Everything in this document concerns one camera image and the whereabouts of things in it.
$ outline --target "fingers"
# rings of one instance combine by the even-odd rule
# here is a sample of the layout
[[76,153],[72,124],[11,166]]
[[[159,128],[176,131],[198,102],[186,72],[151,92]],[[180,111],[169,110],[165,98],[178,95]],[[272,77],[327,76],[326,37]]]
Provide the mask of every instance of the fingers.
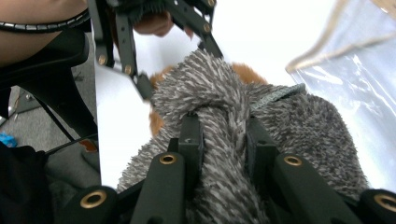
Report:
[[164,36],[172,29],[173,23],[169,12],[145,14],[134,29],[141,35]]

